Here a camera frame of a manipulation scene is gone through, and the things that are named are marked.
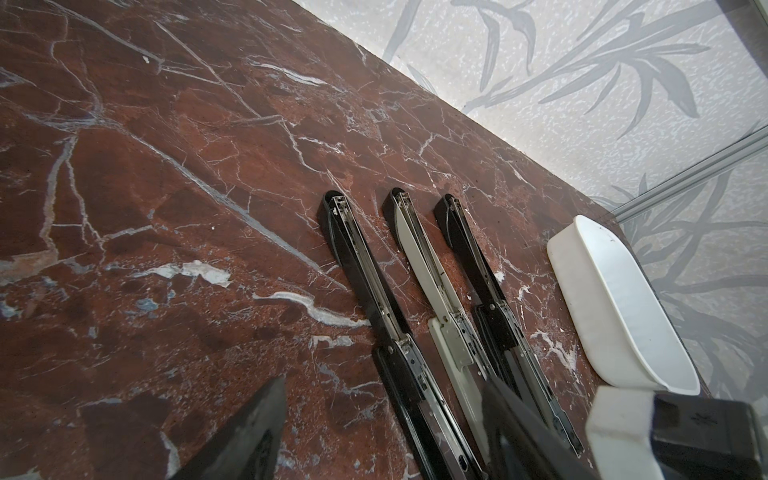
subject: white bin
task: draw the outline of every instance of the white bin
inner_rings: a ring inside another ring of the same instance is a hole
[[[699,378],[640,266],[616,235],[584,216],[547,243],[584,353],[621,388],[698,395]]]

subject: red marble tabletop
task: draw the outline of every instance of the red marble tabletop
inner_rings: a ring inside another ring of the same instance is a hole
[[[272,376],[277,478],[415,477],[328,189],[465,423],[380,213],[410,192],[469,307],[432,215],[457,195],[586,442],[601,381],[545,244],[605,210],[291,2],[7,0],[0,22],[0,477],[165,478]]]

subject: wallpaper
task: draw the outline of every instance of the wallpaper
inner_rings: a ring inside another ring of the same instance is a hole
[[[622,228],[710,391],[753,403],[768,434],[766,186],[768,151]]]
[[[768,120],[747,0],[297,1],[591,197],[623,202]]]

